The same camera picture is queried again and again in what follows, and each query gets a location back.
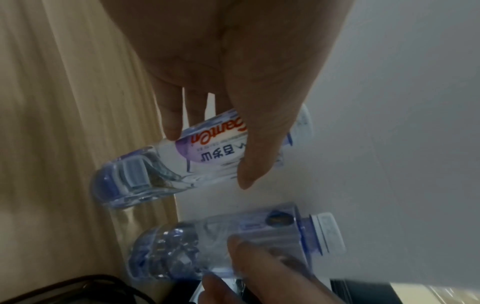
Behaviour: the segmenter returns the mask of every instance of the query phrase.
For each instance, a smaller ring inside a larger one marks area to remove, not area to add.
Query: water bottle
[[[312,136],[305,106],[282,146]],[[247,143],[247,127],[235,110],[184,130],[175,142],[162,140],[106,163],[90,184],[96,201],[126,208],[188,189],[236,178]],[[277,163],[282,163],[279,154]]]
[[[235,278],[227,250],[233,234],[276,252],[281,259],[300,261],[310,271],[312,254],[345,252],[331,213],[301,218],[296,205],[286,203],[150,229],[132,246],[128,273],[135,280],[201,279],[206,273]]]

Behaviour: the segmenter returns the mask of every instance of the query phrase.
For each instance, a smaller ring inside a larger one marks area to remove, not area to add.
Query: hand
[[[102,0],[151,78],[165,135],[232,106],[248,127],[238,183],[273,166],[352,0]]]
[[[244,276],[247,287],[263,304],[341,304],[335,294],[313,275],[305,276],[291,270],[267,251],[230,238],[228,250],[233,267]],[[198,304],[244,304],[242,300],[213,274],[202,280],[203,291]]]

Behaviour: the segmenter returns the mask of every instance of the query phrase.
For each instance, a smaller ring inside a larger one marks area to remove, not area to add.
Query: white wall
[[[358,0],[307,100],[315,138],[249,191],[177,196],[182,219],[295,201],[347,254],[321,276],[480,287],[480,1]]]

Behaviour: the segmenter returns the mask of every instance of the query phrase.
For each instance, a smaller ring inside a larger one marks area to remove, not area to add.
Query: transparent plastic
[[[236,111],[227,111],[186,129],[175,142],[162,140],[106,163],[91,181],[91,194],[104,205],[125,208],[236,178],[247,133]],[[310,115],[303,106],[283,146],[311,136]]]
[[[276,255],[311,268],[311,253],[320,250],[312,219],[300,218],[293,203],[242,214],[181,222],[144,232],[127,262],[133,279],[200,279],[206,273],[234,278],[227,239],[236,234]]]

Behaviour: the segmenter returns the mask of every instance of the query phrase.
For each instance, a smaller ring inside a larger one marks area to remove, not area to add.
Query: water
[[[310,254],[321,252],[312,219],[300,218],[288,203],[148,230],[131,249],[128,272],[138,280],[201,279],[211,272],[236,277],[227,250],[233,234],[269,248],[282,260],[299,261],[305,269],[311,267]]]
[[[92,196],[112,208],[172,195],[236,178],[247,143],[247,127],[235,110],[186,129],[179,140],[162,140],[105,164],[90,185]],[[308,110],[302,107],[283,146],[312,136]],[[282,164],[279,154],[277,164]]]

